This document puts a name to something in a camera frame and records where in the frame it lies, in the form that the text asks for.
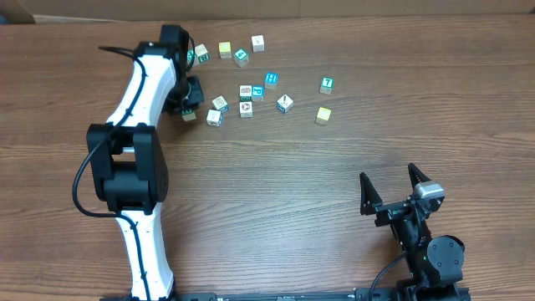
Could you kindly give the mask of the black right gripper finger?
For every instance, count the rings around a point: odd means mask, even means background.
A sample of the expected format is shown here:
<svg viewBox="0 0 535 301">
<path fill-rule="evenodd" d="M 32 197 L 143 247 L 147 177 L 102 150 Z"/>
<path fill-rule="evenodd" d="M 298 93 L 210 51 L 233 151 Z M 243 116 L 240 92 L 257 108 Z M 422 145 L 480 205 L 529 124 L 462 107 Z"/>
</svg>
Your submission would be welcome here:
<svg viewBox="0 0 535 301">
<path fill-rule="evenodd" d="M 378 192 L 375 190 L 371 180 L 364 173 L 359 174 L 360 187 L 361 187 L 361 208 L 376 208 L 383 205 L 383 201 L 380 198 Z"/>
<path fill-rule="evenodd" d="M 410 176 L 411 186 L 415 188 L 416 185 L 428 182 L 431 179 L 426 176 L 414 163 L 408 165 L 408 172 Z"/>
</svg>

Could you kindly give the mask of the green R wooden block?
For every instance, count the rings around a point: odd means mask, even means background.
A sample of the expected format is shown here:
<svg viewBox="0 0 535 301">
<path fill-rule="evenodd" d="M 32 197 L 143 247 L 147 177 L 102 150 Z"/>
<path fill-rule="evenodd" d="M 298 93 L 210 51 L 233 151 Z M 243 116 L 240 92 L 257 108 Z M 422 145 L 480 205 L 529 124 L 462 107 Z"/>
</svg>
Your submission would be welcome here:
<svg viewBox="0 0 535 301">
<path fill-rule="evenodd" d="M 185 122 L 193 121 L 196 119 L 196 112 L 192 109 L 183 110 L 181 112 L 181 117 Z"/>
</svg>

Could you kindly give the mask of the white 7 wooden block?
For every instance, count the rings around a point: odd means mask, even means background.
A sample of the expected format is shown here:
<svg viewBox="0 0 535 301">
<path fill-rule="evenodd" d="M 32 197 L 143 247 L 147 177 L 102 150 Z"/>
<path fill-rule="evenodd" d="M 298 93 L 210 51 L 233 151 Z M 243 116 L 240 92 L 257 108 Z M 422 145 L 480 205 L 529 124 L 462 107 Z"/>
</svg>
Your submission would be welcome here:
<svg viewBox="0 0 535 301">
<path fill-rule="evenodd" d="M 219 110 L 208 110 L 206 122 L 208 125 L 220 127 L 222 125 L 222 112 Z"/>
</svg>

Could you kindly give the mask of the yellow I wooden block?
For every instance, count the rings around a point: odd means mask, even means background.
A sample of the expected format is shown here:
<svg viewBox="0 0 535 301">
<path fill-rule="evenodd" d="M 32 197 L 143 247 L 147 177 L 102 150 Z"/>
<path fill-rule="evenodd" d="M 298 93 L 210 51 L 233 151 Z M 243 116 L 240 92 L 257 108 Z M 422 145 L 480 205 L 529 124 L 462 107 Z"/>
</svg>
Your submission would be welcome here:
<svg viewBox="0 0 535 301">
<path fill-rule="evenodd" d="M 320 107 L 316 116 L 316 122 L 321 125 L 326 125 L 329 122 L 332 111 L 330 109 Z"/>
</svg>

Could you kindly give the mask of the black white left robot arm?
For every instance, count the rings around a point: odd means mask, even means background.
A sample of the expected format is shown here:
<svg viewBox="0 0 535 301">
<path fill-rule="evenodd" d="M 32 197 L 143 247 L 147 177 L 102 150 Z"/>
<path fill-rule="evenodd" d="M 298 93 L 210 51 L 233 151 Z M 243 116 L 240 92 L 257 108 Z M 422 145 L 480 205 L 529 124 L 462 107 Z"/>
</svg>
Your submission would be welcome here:
<svg viewBox="0 0 535 301">
<path fill-rule="evenodd" d="M 194 47 L 184 28 L 165 24 L 156 42 L 110 48 L 132 59 L 133 73 L 115 112 L 105 123 L 89 126 L 89 154 L 74 178 L 72 198 L 79 211 L 92 214 L 78 199 L 81 176 L 89 167 L 96 196 L 108 207 L 103 216 L 120 226 L 132 275 L 127 300 L 179 298 L 161 225 L 170 180 L 157 125 L 164 113 L 194 119 L 204 101 L 199 79 L 188 74 Z"/>
</svg>

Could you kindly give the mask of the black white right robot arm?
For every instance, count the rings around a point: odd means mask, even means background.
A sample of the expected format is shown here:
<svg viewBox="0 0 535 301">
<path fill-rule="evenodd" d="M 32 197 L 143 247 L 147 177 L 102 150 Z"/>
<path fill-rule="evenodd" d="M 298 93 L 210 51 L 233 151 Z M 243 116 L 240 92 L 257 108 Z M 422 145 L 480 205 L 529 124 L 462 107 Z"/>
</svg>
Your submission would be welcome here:
<svg viewBox="0 0 535 301">
<path fill-rule="evenodd" d="M 404 200 L 385 204 L 365 173 L 359 174 L 360 213 L 375 216 L 377 227 L 390 227 L 402 253 L 387 264 L 364 294 L 368 300 L 469 300 L 463 279 L 464 243 L 451 235 L 432 237 L 426 219 L 437 212 L 445 199 L 442 185 L 431 180 L 413 163 L 408 165 L 412 193 Z M 410 277 L 381 293 L 381 278 L 400 261 L 406 261 Z"/>
</svg>

